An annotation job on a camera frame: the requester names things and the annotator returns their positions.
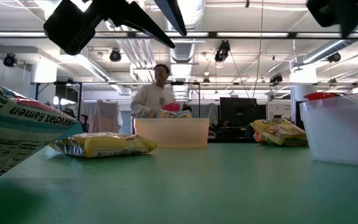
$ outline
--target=black monitor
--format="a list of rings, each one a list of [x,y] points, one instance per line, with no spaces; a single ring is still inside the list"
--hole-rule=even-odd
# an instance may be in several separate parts
[[[220,120],[231,126],[246,127],[260,119],[255,98],[220,98]]]

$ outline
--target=plastic container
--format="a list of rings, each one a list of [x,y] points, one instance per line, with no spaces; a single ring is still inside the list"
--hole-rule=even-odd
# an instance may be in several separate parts
[[[209,118],[138,118],[135,133],[157,142],[157,147],[206,147]]]
[[[314,159],[358,165],[358,94],[302,103]]]

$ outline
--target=white sweatshirt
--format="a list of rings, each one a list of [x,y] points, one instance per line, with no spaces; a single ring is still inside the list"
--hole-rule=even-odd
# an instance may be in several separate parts
[[[156,84],[142,86],[131,103],[134,118],[150,118],[152,109],[162,109],[174,102],[173,95]]]

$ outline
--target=nutrition label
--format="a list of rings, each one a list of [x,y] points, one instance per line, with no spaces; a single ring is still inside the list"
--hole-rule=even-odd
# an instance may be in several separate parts
[[[6,130],[0,128],[0,176],[44,148],[50,143],[50,138],[53,137],[48,134],[46,136],[48,141],[30,141],[32,140],[32,133],[14,132],[13,136],[12,130],[9,132],[11,134],[10,139],[2,138],[1,136],[4,136],[3,134],[6,133]]]

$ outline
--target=desk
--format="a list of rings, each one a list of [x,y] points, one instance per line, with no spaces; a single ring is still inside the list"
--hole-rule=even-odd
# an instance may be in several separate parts
[[[0,177],[0,223],[358,223],[358,167],[260,144],[99,159],[44,149]]]

